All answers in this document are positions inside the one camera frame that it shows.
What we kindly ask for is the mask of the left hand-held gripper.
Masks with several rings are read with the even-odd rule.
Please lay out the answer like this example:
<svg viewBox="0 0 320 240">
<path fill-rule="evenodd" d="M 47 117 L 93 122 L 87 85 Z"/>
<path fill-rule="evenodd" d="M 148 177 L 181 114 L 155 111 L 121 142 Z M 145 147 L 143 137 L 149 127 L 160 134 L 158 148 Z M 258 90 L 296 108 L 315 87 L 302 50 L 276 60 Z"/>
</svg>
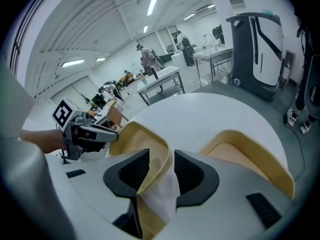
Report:
<svg viewBox="0 0 320 240">
<path fill-rule="evenodd" d="M 83 153 L 99 152 L 106 143 L 118 140 L 116 131 L 94 124 L 90 114 L 68 98 L 61 100 L 52 118 L 62 131 L 65 159 L 77 161 Z"/>
</svg>

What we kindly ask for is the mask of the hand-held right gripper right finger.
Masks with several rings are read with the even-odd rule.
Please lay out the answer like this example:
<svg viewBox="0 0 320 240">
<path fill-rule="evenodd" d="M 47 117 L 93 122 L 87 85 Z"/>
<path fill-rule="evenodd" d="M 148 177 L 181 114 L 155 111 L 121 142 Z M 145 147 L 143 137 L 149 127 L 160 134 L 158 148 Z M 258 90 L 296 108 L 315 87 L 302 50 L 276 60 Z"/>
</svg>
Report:
<svg viewBox="0 0 320 240">
<path fill-rule="evenodd" d="M 180 192 L 176 199 L 177 208 L 202 205 L 216 192 L 220 183 L 212 166 L 178 149 L 174 151 L 174 172 Z"/>
</svg>

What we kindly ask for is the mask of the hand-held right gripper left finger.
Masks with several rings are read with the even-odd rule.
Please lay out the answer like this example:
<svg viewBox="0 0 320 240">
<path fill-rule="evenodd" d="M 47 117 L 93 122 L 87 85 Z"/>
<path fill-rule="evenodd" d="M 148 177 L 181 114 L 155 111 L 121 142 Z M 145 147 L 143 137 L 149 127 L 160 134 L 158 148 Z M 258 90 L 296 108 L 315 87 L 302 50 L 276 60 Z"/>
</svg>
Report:
<svg viewBox="0 0 320 240">
<path fill-rule="evenodd" d="M 103 175 L 105 185 L 115 196 L 129 199 L 127 212 L 121 214 L 112 224 L 136 238 L 143 237 L 139 222 L 137 193 L 149 169 L 150 150 L 146 148 L 114 164 Z"/>
</svg>

